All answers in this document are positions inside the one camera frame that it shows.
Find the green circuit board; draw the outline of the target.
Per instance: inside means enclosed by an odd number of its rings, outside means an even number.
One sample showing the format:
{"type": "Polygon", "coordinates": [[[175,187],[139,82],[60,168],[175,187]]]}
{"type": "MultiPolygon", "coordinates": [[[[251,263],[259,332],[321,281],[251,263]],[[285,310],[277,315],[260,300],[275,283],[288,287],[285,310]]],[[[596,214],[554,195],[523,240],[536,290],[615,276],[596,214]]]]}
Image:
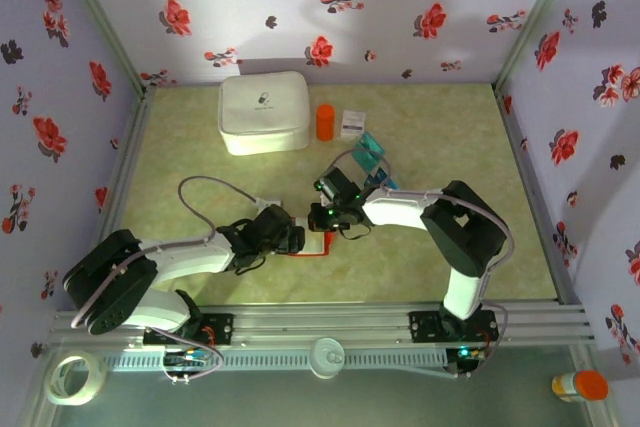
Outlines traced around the green circuit board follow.
{"type": "Polygon", "coordinates": [[[485,361],[485,350],[462,346],[446,350],[446,371],[456,378],[469,379],[485,361]]]}
{"type": "Polygon", "coordinates": [[[211,353],[202,349],[169,351],[164,354],[165,368],[202,368],[211,359],[211,353]]]}

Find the small white medicine box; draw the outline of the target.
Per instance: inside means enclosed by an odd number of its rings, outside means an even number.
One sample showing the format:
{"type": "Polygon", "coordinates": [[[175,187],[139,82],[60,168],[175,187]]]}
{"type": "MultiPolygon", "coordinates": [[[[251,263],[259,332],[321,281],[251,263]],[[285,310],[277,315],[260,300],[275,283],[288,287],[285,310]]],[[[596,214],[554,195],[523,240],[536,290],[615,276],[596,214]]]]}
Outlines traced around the small white medicine box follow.
{"type": "Polygon", "coordinates": [[[361,111],[344,110],[340,125],[340,137],[357,138],[365,131],[366,113],[361,111]]]}

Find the yellow bottle with orange cap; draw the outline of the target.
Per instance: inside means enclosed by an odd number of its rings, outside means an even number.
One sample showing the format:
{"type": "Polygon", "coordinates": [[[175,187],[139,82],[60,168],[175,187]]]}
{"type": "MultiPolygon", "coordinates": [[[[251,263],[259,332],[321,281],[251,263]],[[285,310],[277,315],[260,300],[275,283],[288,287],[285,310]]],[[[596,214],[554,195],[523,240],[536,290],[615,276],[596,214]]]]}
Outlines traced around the yellow bottle with orange cap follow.
{"type": "Polygon", "coordinates": [[[564,402],[602,401],[609,396],[608,381],[594,370],[556,375],[551,380],[551,389],[564,402]]]}

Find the clear tape roll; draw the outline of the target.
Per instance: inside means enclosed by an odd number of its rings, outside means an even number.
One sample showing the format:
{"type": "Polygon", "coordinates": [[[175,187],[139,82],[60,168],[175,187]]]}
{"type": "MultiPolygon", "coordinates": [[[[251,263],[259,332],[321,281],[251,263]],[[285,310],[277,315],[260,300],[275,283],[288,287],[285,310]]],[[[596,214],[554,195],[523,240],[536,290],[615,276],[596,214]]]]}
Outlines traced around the clear tape roll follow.
{"type": "Polygon", "coordinates": [[[81,406],[92,401],[105,384],[108,367],[105,361],[82,350],[71,350],[58,356],[45,376],[44,392],[49,402],[61,406],[81,406]],[[84,383],[75,391],[67,390],[67,378],[80,365],[86,373],[84,383]]]}

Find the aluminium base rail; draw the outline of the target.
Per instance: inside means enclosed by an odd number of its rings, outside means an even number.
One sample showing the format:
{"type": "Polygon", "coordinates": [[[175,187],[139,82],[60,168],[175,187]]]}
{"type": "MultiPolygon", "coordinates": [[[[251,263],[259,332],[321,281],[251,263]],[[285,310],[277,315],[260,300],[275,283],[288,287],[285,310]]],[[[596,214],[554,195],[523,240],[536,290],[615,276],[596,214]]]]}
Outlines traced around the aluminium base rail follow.
{"type": "MultiPolygon", "coordinates": [[[[204,307],[206,314],[233,314],[231,343],[224,349],[302,349],[333,338],[348,349],[419,348],[408,314],[435,303],[305,303],[204,307]]],[[[580,305],[544,300],[486,301],[504,333],[491,347],[593,345],[595,337],[580,305]]]]}

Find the aluminium side rail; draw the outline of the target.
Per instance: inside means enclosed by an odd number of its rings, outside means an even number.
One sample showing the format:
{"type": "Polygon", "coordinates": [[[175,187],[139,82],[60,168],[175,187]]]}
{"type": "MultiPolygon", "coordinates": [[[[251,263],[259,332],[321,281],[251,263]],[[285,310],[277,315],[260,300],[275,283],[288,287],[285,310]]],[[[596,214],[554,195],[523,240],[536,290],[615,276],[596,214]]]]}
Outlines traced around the aluminium side rail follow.
{"type": "Polygon", "coordinates": [[[537,236],[544,252],[548,270],[556,291],[556,301],[560,304],[580,305],[581,302],[572,286],[569,272],[564,265],[563,257],[552,234],[556,232],[555,223],[549,213],[544,195],[540,188],[534,165],[529,155],[530,149],[524,150],[520,141],[525,138],[520,125],[514,116],[514,109],[508,114],[504,106],[505,96],[497,87],[497,83],[491,83],[492,93],[504,123],[506,135],[514,155],[515,163],[525,191],[531,217],[536,227],[537,236]]]}
{"type": "Polygon", "coordinates": [[[94,248],[64,278],[65,291],[88,319],[128,318],[156,274],[155,264],[144,252],[144,242],[122,226],[153,97],[154,91],[147,91],[128,121],[94,248]]]}

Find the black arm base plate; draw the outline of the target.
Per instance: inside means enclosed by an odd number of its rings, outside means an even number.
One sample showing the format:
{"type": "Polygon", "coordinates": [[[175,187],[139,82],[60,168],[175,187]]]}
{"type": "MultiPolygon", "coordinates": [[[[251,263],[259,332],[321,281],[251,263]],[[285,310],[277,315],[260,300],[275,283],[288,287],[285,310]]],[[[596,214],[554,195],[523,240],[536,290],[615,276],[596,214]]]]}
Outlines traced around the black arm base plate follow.
{"type": "MultiPolygon", "coordinates": [[[[209,346],[228,346],[234,331],[234,315],[230,313],[202,314],[199,319],[188,321],[173,335],[184,337],[209,346]]],[[[156,331],[145,332],[145,346],[177,345],[177,342],[156,331]]]]}
{"type": "Polygon", "coordinates": [[[499,337],[491,310],[478,310],[466,320],[439,310],[413,311],[408,319],[414,343],[491,343],[499,337]]]}

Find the red card holder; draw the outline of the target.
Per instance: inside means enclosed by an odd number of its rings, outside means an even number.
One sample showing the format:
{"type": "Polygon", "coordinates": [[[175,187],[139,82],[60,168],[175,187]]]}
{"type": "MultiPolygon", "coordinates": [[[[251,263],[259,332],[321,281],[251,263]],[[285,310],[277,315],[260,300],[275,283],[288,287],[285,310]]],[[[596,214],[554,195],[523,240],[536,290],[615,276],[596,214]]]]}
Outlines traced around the red card holder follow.
{"type": "Polygon", "coordinates": [[[331,245],[335,239],[335,232],[310,231],[306,217],[294,217],[293,223],[294,225],[300,225],[305,228],[305,245],[299,254],[292,254],[292,256],[323,257],[329,255],[331,245]]]}

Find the aluminium frame post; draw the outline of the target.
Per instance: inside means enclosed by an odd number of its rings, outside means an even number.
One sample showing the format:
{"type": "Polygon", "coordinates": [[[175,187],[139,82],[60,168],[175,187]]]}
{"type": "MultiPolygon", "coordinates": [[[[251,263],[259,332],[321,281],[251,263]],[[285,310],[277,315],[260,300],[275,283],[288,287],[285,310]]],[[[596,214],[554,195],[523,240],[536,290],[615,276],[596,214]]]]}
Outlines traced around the aluminium frame post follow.
{"type": "Polygon", "coordinates": [[[527,43],[534,37],[540,29],[545,17],[553,6],[555,0],[535,0],[527,18],[523,24],[522,30],[516,37],[515,43],[511,47],[495,81],[492,83],[492,90],[498,95],[505,86],[510,76],[517,69],[520,57],[527,43]]]}
{"type": "Polygon", "coordinates": [[[147,88],[143,85],[133,63],[120,41],[110,19],[99,0],[82,0],[84,6],[96,24],[102,38],[107,43],[111,54],[122,68],[139,99],[144,99],[147,88]]]}

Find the white medicine pouch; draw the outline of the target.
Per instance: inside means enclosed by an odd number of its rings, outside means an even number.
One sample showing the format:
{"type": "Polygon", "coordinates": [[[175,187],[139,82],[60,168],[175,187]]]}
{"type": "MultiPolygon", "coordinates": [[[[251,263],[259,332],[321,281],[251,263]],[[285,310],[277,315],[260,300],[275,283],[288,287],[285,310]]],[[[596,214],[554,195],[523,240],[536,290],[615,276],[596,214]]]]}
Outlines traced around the white medicine pouch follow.
{"type": "Polygon", "coordinates": [[[304,149],[310,126],[308,86],[298,72],[234,76],[220,84],[218,130],[232,155],[304,149]]]}

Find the all-orange pill bottle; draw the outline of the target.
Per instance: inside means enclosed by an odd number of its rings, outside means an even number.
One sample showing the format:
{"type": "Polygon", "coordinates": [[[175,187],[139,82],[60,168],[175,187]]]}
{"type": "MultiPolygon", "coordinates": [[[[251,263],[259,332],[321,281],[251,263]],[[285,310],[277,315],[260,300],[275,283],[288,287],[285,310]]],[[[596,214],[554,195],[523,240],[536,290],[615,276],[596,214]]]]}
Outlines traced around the all-orange pill bottle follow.
{"type": "Polygon", "coordinates": [[[335,109],[330,104],[319,105],[316,109],[316,138],[322,142],[334,138],[335,109]]]}

